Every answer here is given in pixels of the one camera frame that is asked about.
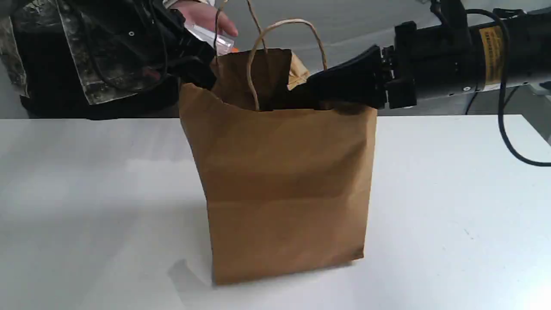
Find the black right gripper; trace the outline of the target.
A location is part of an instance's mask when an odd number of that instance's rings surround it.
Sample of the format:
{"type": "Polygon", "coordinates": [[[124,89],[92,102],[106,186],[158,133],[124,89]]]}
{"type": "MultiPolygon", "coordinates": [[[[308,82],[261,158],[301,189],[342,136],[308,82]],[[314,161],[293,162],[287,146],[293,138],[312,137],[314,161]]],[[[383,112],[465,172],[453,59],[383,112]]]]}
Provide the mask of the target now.
{"type": "Polygon", "coordinates": [[[356,110],[357,106],[390,109],[416,106],[431,98],[426,48],[431,27],[413,21],[394,27],[394,42],[383,50],[392,77],[385,82],[383,58],[378,45],[332,68],[310,76],[290,90],[290,109],[356,110]]]}

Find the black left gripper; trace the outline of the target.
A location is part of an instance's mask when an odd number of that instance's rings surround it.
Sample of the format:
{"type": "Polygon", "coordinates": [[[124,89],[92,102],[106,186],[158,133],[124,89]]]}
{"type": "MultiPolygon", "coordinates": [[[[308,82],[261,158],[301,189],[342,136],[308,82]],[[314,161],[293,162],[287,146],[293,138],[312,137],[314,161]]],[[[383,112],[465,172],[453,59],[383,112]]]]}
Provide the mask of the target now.
{"type": "Polygon", "coordinates": [[[181,12],[167,8],[166,1],[149,1],[155,35],[149,64],[165,69],[183,83],[210,90],[217,79],[210,68],[215,51],[185,28],[181,12]]]}

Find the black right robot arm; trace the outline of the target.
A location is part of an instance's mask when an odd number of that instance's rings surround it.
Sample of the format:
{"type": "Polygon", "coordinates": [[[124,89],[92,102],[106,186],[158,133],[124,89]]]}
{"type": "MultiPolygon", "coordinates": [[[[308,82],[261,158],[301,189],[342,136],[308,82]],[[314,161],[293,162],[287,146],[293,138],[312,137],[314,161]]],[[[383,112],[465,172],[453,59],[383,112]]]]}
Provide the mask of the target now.
{"type": "Polygon", "coordinates": [[[394,44],[372,45],[360,55],[309,77],[291,91],[299,108],[332,103],[401,109],[421,101],[550,80],[550,10],[494,9],[498,22],[469,26],[458,0],[436,12],[441,23],[395,26],[394,44]]]}

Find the person's left hand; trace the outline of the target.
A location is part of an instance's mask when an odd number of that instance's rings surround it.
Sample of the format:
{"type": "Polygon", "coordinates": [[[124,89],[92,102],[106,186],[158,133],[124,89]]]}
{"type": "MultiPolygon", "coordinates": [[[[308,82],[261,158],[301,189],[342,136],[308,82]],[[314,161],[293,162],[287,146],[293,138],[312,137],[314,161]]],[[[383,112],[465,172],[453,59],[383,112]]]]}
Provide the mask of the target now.
{"type": "Polygon", "coordinates": [[[209,0],[167,0],[165,6],[181,12],[185,24],[198,25],[204,29],[237,37],[236,25],[224,12],[218,12],[209,0]]]}

